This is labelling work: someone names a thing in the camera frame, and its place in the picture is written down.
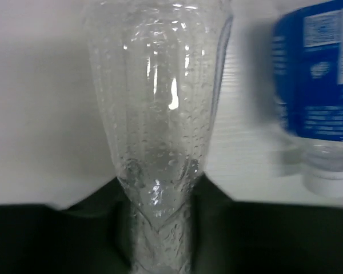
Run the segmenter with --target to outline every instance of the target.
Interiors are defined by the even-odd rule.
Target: clear plastic bottle
[[[305,187],[343,197],[343,1],[276,6],[282,17],[272,57],[281,128],[302,151]]]
[[[84,16],[101,117],[131,201],[131,272],[189,274],[189,198],[216,117],[230,1],[96,0]]]

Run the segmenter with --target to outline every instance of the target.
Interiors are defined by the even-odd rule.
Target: blue bottle label
[[[306,7],[274,28],[282,127],[303,138],[343,140],[343,0]]]

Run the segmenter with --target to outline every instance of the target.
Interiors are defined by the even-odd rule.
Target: white wall
[[[235,199],[343,206],[343,199],[314,196],[299,175],[285,173],[277,156],[283,146],[272,131],[270,28],[277,8],[307,1],[233,1],[209,176]],[[67,207],[114,177],[81,29],[82,4],[0,0],[0,204]]]

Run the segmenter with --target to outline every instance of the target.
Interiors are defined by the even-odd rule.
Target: bottle cap
[[[343,197],[343,171],[327,171],[304,164],[304,185],[314,194],[330,198]]]

